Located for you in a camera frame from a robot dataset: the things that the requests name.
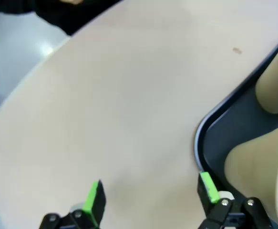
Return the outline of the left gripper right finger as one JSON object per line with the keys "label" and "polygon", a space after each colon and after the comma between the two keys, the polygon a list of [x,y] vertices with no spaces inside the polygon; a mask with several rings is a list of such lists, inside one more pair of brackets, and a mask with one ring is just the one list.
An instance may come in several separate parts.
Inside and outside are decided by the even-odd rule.
{"label": "left gripper right finger", "polygon": [[261,201],[250,197],[239,202],[220,197],[210,174],[200,172],[197,192],[206,218],[200,229],[271,229],[269,219]]}

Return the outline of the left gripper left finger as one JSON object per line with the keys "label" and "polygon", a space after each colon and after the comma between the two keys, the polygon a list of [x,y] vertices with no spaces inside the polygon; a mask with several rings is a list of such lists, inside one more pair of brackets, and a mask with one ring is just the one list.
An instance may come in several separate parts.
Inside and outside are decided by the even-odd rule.
{"label": "left gripper left finger", "polygon": [[46,214],[39,226],[40,229],[99,229],[106,205],[103,183],[93,183],[82,208],[69,212],[61,217],[57,213]]}

